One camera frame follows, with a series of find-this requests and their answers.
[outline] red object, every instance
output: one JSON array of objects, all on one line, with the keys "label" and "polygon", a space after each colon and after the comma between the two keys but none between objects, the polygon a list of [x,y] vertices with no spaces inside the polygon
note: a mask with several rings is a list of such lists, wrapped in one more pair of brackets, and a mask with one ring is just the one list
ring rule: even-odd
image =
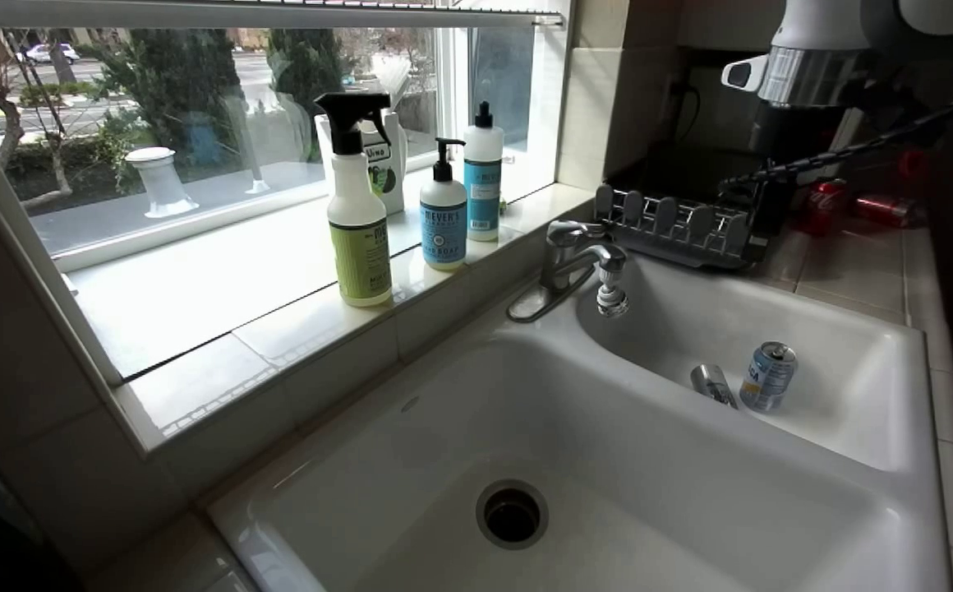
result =
[{"label": "red object", "polygon": [[797,227],[802,227],[809,236],[827,236],[827,232],[833,232],[842,211],[844,211],[844,183],[838,183],[838,179],[821,179],[821,183],[815,183],[815,189],[809,194],[805,216],[802,216]]},{"label": "red object", "polygon": [[903,227],[907,224],[907,213],[911,207],[907,205],[896,205],[892,198],[884,198],[884,194],[864,194],[856,198],[856,216],[878,224],[878,227]]}]

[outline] soap dispenser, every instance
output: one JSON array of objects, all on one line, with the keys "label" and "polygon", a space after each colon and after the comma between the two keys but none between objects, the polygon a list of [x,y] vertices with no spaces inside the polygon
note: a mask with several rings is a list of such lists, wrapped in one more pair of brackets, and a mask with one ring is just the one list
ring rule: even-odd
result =
[{"label": "soap dispenser", "polygon": [[452,179],[451,143],[467,142],[436,138],[434,183],[419,194],[419,254],[439,274],[467,258],[467,189]]},{"label": "soap dispenser", "polygon": [[369,119],[381,138],[379,111],[388,95],[317,95],[315,105],[333,126],[333,198],[329,227],[335,244],[339,292],[348,307],[381,307],[392,297],[385,205],[372,194],[357,122]]},{"label": "soap dispenser", "polygon": [[467,129],[464,183],[469,205],[469,241],[496,244],[503,211],[503,129],[496,129],[485,102],[478,102],[478,111]]}]

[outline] double sink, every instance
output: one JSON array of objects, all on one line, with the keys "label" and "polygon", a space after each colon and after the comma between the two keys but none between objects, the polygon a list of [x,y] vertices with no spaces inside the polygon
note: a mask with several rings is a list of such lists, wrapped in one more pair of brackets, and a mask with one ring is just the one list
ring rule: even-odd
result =
[{"label": "double sink", "polygon": [[[921,332],[628,258],[537,321],[503,307],[207,510],[262,589],[948,589]],[[786,342],[773,414],[691,387]]]}]

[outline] white bottle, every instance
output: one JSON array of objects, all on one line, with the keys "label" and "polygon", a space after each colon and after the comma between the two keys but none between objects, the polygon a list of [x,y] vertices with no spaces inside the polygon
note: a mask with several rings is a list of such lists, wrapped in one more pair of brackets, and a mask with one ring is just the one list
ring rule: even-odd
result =
[{"label": "white bottle", "polygon": [[503,130],[494,126],[485,102],[478,102],[478,111],[467,129],[464,183],[467,183],[469,241],[478,244],[498,241]]},{"label": "white bottle", "polygon": [[434,183],[419,194],[419,254],[439,274],[452,274],[467,258],[467,189],[451,173],[448,143],[464,142],[436,138]]},{"label": "white bottle", "polygon": [[385,205],[372,194],[369,159],[356,122],[372,119],[388,95],[321,95],[329,111],[333,198],[325,205],[339,292],[348,307],[381,307],[392,300]]},{"label": "white bottle", "polygon": [[[372,173],[372,189],[375,189],[375,198],[385,200],[388,213],[396,213],[396,211],[403,211],[406,138],[399,129],[399,115],[392,107],[381,107],[381,129],[385,129],[385,138],[379,134],[375,126],[357,122],[360,146],[364,146],[369,173]],[[317,138],[317,152],[329,154],[333,152],[329,115],[315,115],[315,138]]]}]

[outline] chrome faucet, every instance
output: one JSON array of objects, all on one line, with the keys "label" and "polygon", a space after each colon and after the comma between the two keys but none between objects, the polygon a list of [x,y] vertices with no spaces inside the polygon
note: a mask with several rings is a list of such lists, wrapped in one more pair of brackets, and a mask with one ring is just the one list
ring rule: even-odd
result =
[{"label": "chrome faucet", "polygon": [[548,256],[541,265],[541,285],[552,297],[571,292],[594,274],[600,281],[594,297],[599,312],[611,320],[628,312],[628,292],[621,289],[621,265],[628,254],[615,244],[604,244],[600,224],[552,221],[546,227],[546,244]]},{"label": "chrome faucet", "polygon": [[599,275],[599,314],[618,320],[628,312],[628,292],[621,289],[628,254],[609,244],[600,224],[552,221],[546,227],[546,246],[548,254],[537,285],[518,292],[507,310],[511,321],[534,321],[568,300],[587,275]]}]

